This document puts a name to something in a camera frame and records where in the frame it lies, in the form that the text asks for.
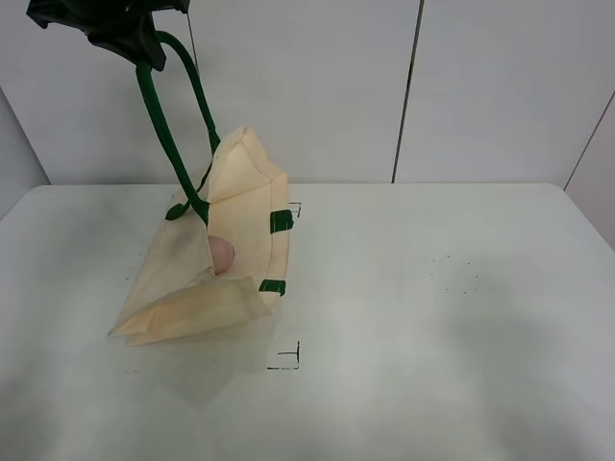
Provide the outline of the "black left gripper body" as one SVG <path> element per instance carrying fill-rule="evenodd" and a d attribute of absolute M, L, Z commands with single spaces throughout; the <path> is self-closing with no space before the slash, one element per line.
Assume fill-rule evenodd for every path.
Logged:
<path fill-rule="evenodd" d="M 188 13 L 189 0 L 32 0 L 27 15 L 46 29 L 50 24 L 89 35 L 126 36 L 153 28 L 153 12 Z"/>

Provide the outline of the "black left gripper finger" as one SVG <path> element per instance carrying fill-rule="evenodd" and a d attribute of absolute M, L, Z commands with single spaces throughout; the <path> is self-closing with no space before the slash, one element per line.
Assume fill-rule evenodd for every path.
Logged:
<path fill-rule="evenodd" d="M 166 56 L 158 38 L 153 16 L 150 13 L 136 18 L 128 25 L 124 42 L 128 61 L 134 64 L 148 63 L 157 71 L 164 69 Z"/>
<path fill-rule="evenodd" d="M 88 34 L 88 41 L 99 48 L 137 64 L 141 61 L 139 42 L 131 35 Z"/>

